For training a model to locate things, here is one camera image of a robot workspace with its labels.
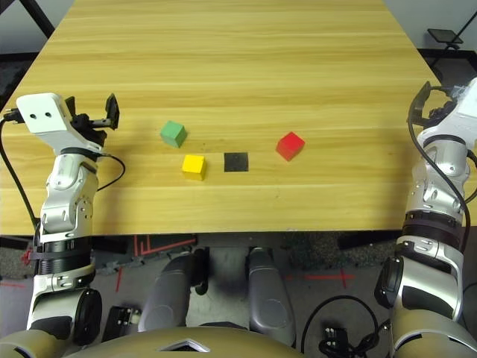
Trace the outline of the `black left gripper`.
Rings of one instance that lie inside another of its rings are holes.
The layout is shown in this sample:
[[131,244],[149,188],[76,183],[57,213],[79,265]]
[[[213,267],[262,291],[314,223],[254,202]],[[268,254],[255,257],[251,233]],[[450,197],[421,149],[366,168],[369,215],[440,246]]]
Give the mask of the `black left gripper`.
[[107,112],[106,119],[90,120],[85,113],[76,115],[75,97],[70,96],[65,99],[66,106],[72,116],[72,127],[85,139],[104,147],[107,138],[105,128],[115,130],[119,124],[119,104],[113,93],[109,95],[106,101],[105,110]]

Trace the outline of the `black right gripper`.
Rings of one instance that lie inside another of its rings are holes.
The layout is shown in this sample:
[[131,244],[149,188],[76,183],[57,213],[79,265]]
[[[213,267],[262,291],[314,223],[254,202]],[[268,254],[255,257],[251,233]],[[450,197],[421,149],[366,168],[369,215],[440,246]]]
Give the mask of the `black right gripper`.
[[429,111],[429,118],[423,117],[423,109],[426,101],[429,99],[432,86],[429,82],[425,82],[418,94],[412,101],[412,123],[415,125],[438,125],[440,124],[455,108],[454,101],[447,101],[444,106],[434,108]]

